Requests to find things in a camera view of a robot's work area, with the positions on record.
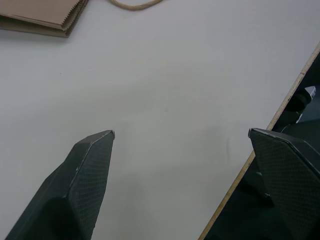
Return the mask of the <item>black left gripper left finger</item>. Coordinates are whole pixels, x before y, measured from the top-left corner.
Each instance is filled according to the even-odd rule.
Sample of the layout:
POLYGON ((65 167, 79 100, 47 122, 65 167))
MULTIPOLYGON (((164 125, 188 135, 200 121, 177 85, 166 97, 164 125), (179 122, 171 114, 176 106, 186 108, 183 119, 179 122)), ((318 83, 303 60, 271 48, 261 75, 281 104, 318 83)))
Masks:
POLYGON ((89 240, 106 192, 115 132, 77 142, 43 181, 6 239, 89 240))

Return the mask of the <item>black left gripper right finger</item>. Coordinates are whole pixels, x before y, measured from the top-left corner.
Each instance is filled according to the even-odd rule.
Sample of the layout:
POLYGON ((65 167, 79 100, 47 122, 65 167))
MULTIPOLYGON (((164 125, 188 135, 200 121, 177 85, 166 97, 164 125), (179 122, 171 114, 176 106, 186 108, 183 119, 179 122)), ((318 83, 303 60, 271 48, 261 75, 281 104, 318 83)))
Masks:
POLYGON ((320 238, 320 153, 307 141, 251 128, 264 185, 295 240, 320 238))

